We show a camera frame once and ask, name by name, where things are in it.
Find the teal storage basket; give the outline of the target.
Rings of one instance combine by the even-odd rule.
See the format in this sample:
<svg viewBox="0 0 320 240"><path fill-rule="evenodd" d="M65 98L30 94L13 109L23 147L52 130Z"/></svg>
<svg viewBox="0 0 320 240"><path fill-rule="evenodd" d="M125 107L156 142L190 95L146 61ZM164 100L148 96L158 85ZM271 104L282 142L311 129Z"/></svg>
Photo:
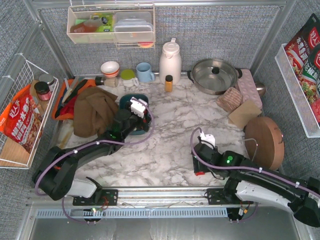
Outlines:
<svg viewBox="0 0 320 240"><path fill-rule="evenodd" d="M119 109L125 109L126 108L126 102L129 102L131 98L136 98L138 100L143 100L147 104L149 103L149 99L146 95L144 94L139 94L139 93L130 93L126 94L121 97L119 100ZM140 136L145 134L146 132L143 129L136 129L133 132L130 133L131 136Z"/></svg>

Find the brown cloth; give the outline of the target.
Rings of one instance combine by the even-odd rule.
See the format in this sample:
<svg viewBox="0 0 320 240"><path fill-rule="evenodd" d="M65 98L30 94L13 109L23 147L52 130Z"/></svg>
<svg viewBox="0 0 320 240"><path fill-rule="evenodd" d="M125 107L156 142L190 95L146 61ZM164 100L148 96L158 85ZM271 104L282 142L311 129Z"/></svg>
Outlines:
<svg viewBox="0 0 320 240"><path fill-rule="evenodd" d="M96 86L82 91L74 104L74 135L81 138L102 135L112 125L119 109L117 98L117 95Z"/></svg>

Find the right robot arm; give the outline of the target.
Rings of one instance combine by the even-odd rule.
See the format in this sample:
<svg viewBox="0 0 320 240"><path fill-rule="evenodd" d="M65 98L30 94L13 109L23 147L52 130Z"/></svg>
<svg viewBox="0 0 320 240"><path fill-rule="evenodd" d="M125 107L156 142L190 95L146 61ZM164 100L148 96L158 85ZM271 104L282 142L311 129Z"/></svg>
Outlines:
<svg viewBox="0 0 320 240"><path fill-rule="evenodd" d="M227 181L223 196L229 203L257 202L282 209L301 223L320 226L320 181L292 178L264 169L234 151L219 153L202 142L193 145L191 154L208 170Z"/></svg>

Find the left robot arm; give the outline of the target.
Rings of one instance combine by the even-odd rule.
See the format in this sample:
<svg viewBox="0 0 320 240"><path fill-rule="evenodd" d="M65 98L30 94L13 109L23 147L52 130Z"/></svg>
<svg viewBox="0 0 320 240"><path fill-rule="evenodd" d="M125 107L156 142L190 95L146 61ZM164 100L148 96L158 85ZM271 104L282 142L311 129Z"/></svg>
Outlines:
<svg viewBox="0 0 320 240"><path fill-rule="evenodd" d="M116 153L127 145L126 137L142 127L145 132L152 132L154 117L148 110L140 117L127 109L120 109L111 126L93 141L73 148L52 147L33 175L34 192L38 196L48 195L57 201L65 196L100 198L101 185L88 177L86 180L75 179L77 169L89 162Z"/></svg>

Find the red cloth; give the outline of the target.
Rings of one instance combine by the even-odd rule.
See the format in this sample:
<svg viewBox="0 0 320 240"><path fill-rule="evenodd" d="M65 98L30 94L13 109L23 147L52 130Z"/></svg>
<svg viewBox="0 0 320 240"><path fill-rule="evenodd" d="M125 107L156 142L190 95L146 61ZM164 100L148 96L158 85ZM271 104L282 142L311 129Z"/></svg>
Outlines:
<svg viewBox="0 0 320 240"><path fill-rule="evenodd" d="M74 103L67 104L62 107L59 112L58 119L65 120L65 119L73 119L74 118Z"/></svg>

